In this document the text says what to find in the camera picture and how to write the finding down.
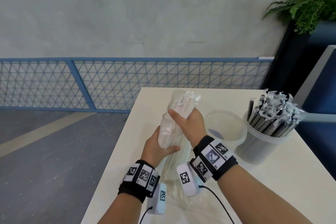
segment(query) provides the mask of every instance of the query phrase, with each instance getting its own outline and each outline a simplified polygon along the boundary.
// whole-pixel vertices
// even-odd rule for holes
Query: black planter
[[[262,88],[295,96],[322,53],[331,44],[336,44],[336,22],[320,22],[312,35],[295,33],[294,23],[291,22]]]

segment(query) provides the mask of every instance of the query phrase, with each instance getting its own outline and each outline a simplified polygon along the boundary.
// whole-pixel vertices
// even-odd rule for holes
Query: hand
[[[165,157],[180,150],[179,146],[162,149],[158,143],[159,131],[160,126],[158,126],[154,134],[147,139],[140,158],[148,164],[151,164],[154,168],[157,168]]]
[[[199,110],[193,109],[188,119],[183,119],[177,112],[168,110],[170,117],[181,127],[185,137],[191,146],[195,148],[199,142],[207,135],[203,116]]]

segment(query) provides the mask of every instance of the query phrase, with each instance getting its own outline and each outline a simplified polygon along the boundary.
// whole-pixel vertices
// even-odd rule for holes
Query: beige floor stripe
[[[71,115],[68,115],[59,120],[53,121],[43,127],[35,129],[22,136],[16,137],[10,141],[0,144],[0,157],[7,155],[15,150],[18,150],[22,148],[23,146],[26,146],[37,140],[40,140],[41,138],[48,136],[92,114],[94,113],[93,112],[75,112]]]

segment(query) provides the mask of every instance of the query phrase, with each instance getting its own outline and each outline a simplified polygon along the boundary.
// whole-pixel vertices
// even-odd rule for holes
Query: white table
[[[97,223],[109,208],[128,167],[140,158],[146,139],[160,124],[174,90],[141,89],[82,224]],[[198,108],[203,115],[213,109],[226,109],[242,117],[250,98],[259,98],[261,94],[260,90],[190,90],[202,95]],[[296,131],[291,140],[280,145],[263,164],[248,171],[296,207],[311,222],[335,223],[336,182]],[[216,183],[210,180],[207,186],[220,197],[234,222],[241,223]],[[179,189],[168,184],[165,214],[146,215],[143,223],[230,223],[225,211],[210,192],[204,191],[196,197],[184,199],[180,193]],[[141,214],[145,210],[146,201],[142,205]]]

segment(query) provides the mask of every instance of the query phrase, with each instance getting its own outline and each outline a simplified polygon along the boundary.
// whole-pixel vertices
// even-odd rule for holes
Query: clear plastic container
[[[259,165],[264,162],[279,144],[287,141],[291,133],[285,137],[266,136],[255,130],[247,122],[246,115],[243,116],[243,122],[247,128],[246,140],[236,148],[234,153],[246,163]]]
[[[246,138],[246,125],[233,112],[226,110],[211,111],[205,116],[204,123],[208,135],[221,139],[223,144],[231,151],[234,151]]]

